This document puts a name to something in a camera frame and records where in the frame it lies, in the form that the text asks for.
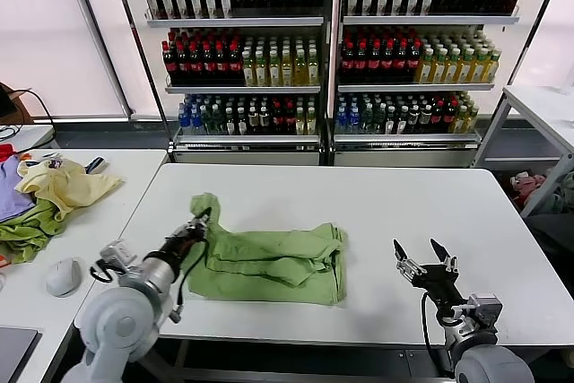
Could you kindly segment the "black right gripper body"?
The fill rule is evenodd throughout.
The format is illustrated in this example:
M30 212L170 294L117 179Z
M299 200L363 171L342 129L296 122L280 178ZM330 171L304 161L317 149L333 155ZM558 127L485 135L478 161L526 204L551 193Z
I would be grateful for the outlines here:
M412 286L424 289L438 309L450 309L466 303L455 283L457 271L448 271L444 265L423 265L423 272L415 274Z

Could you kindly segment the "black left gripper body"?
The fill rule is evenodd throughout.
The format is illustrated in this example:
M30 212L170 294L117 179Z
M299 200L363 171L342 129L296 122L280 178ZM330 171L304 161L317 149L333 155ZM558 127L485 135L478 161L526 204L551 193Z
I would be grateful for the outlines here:
M194 228L191 221L187 222L165 239L161 252L175 258L185 258L197 242L205 241L206 233L207 225L204 228Z

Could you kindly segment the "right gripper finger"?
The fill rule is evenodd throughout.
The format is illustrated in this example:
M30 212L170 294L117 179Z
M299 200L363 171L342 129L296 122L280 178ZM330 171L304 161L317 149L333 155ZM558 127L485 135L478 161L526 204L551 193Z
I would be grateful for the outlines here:
M446 267L446 271L450 273L457 273L457 257L451 256L447 249L439 244L435 239L431 239L430 244L440 263Z
M418 277L426 274L426 270L422 266L407 256L397 239L393 239L393 245L396 257L396 268L403 278L412 283Z

